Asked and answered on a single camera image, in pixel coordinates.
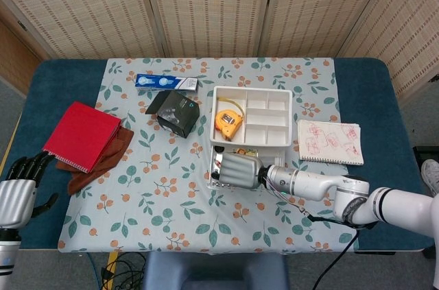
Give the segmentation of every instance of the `spiral notebook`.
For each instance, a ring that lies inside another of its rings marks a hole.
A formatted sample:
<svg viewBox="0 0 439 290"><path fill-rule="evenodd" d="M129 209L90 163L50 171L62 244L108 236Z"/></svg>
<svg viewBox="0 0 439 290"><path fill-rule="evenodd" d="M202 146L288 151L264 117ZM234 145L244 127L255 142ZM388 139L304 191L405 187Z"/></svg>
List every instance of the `spiral notebook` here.
<svg viewBox="0 0 439 290"><path fill-rule="evenodd" d="M89 173L119 130L121 120L75 101L62 116L43 151Z"/></svg>
<svg viewBox="0 0 439 290"><path fill-rule="evenodd" d="M299 120L298 142L301 160L363 165L360 127L354 123Z"/></svg>

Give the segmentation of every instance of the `white toothpaste box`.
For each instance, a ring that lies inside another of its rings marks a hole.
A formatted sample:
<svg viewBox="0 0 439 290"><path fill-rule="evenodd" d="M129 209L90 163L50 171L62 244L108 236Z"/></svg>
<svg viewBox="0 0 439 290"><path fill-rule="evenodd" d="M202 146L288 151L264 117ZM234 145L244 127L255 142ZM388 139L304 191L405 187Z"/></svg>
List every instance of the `white toothpaste box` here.
<svg viewBox="0 0 439 290"><path fill-rule="evenodd" d="M170 75L137 74L136 88L139 91L181 90L197 91L196 77L177 77Z"/></svg>

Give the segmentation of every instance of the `table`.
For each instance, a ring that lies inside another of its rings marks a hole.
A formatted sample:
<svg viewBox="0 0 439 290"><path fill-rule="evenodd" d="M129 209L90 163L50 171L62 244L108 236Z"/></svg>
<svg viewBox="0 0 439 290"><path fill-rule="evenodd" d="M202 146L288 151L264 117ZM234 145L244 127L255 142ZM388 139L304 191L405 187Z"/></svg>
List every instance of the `table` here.
<svg viewBox="0 0 439 290"><path fill-rule="evenodd" d="M51 60L40 65L5 170L17 157L32 155L43 146L43 138L49 136L72 101L95 103L105 65L104 60ZM418 171L385 65L369 58L336 59L335 75L342 121L359 123L364 130L375 130L363 140L367 165L349 167L349 172L368 179L371 191L378 186L390 186L420 193ZM22 231L23 247L56 247L68 204L65 194L68 179L68 175L61 175L53 165L48 168L37 201L44 202L52 191L62 195L52 211ZM380 224L360 234L359 250L417 250L432 243L427 237Z"/></svg>

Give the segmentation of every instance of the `brown cloth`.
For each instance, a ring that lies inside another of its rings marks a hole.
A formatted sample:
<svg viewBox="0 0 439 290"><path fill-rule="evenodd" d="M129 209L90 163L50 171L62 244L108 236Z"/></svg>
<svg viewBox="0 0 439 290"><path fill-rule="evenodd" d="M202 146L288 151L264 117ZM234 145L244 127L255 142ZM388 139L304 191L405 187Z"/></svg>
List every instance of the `brown cloth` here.
<svg viewBox="0 0 439 290"><path fill-rule="evenodd" d="M90 173L84 173L67 163L58 161L56 163L56 168L70 171L73 176L67 186L69 195L75 194L90 184L94 179L116 167L130 144L133 135L134 132L132 130L120 127L116 137L108 144L107 148L102 153L102 157Z"/></svg>

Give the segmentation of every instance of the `black box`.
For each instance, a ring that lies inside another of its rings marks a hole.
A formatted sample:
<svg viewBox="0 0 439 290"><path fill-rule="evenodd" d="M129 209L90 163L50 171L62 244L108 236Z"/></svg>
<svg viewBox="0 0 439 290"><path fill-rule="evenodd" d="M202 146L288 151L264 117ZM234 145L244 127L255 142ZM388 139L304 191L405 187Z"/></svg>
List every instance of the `black box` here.
<svg viewBox="0 0 439 290"><path fill-rule="evenodd" d="M152 101L145 114L157 114L163 128L187 138L200 116L198 104L176 91L161 91Z"/></svg>

